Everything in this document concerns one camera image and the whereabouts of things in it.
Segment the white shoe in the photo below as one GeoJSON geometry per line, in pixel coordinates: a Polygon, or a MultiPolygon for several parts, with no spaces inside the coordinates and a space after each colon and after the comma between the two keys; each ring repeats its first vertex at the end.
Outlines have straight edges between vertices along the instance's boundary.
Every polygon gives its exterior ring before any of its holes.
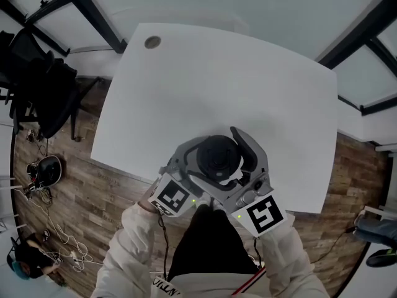
{"type": "Polygon", "coordinates": [[[220,202],[218,200],[215,200],[215,199],[213,200],[212,207],[213,207],[214,211],[222,210],[223,212],[226,212],[225,208],[222,206],[222,204],[220,204],[220,202]]]}
{"type": "Polygon", "coordinates": [[[198,207],[203,204],[211,206],[211,196],[206,192],[203,192],[202,197],[196,201],[196,208],[198,209],[198,207]]]}

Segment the table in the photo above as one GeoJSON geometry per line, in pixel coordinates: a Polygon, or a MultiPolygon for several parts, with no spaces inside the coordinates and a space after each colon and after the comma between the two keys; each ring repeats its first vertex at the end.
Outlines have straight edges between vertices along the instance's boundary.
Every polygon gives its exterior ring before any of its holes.
{"type": "Polygon", "coordinates": [[[250,134],[287,210],[320,213],[337,134],[336,74],[282,47],[217,29],[140,24],[119,63],[91,158],[155,179],[201,135],[250,134]],[[151,36],[161,38],[146,48],[151,36]]]}

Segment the wooden floor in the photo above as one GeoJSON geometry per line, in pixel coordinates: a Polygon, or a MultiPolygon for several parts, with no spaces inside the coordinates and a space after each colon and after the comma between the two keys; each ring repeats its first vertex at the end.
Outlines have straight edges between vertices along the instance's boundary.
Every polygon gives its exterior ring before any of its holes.
{"type": "MultiPolygon", "coordinates": [[[[70,140],[69,123],[48,140],[48,154],[57,155],[65,161],[63,178],[51,189],[53,204],[48,209],[50,217],[65,233],[74,235],[79,242],[87,245],[89,254],[97,262],[104,259],[109,248],[109,240],[114,232],[121,228],[120,218],[123,210],[138,201],[149,186],[149,181],[90,159],[100,110],[108,88],[109,82],[97,85],[84,100],[83,108],[88,112],[80,111],[77,125],[78,135],[82,136],[81,142],[70,140]]],[[[36,144],[25,139],[27,129],[36,128],[34,124],[25,125],[25,130],[16,137],[14,175],[24,186],[29,183],[26,174],[27,164],[42,158],[36,144]]],[[[360,143],[338,134],[331,182],[321,215],[295,213],[295,227],[311,261],[317,260],[329,251],[337,237],[347,227],[352,226],[364,205],[378,204],[385,180],[385,168],[385,154],[376,153],[371,144],[360,143]]],[[[26,201],[18,192],[15,192],[15,200],[20,222],[28,224],[24,235],[50,228],[47,215],[38,207],[26,201]]],[[[39,196],[34,196],[33,200],[46,210],[39,196]]],[[[170,239],[168,267],[192,213],[193,210],[189,211],[179,220],[166,220],[170,239]]],[[[250,234],[237,222],[233,221],[233,224],[240,233],[247,251],[256,257],[250,234]]],[[[52,250],[64,248],[66,252],[74,249],[63,245],[55,232],[51,228],[50,230],[53,237],[48,246],[52,250]]],[[[343,235],[332,252],[315,264],[315,272],[331,296],[349,275],[364,245],[365,243],[353,236],[343,235]]],[[[163,233],[158,227],[152,271],[162,270],[164,250],[163,233]]],[[[76,273],[70,259],[66,259],[60,268],[60,274],[70,288],[82,297],[89,297],[95,287],[99,268],[96,264],[86,264],[83,272],[76,273]]]]}

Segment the person's hand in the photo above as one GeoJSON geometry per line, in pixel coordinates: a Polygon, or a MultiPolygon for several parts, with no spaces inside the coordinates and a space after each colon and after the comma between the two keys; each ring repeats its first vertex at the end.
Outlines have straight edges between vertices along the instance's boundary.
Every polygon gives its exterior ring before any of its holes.
{"type": "Polygon", "coordinates": [[[150,188],[145,192],[145,194],[142,196],[141,200],[138,202],[138,204],[145,210],[147,210],[148,212],[151,213],[158,213],[157,208],[152,205],[152,203],[150,203],[148,201],[151,193],[154,191],[154,189],[157,186],[159,179],[156,179],[155,182],[150,186],[150,188]]]}

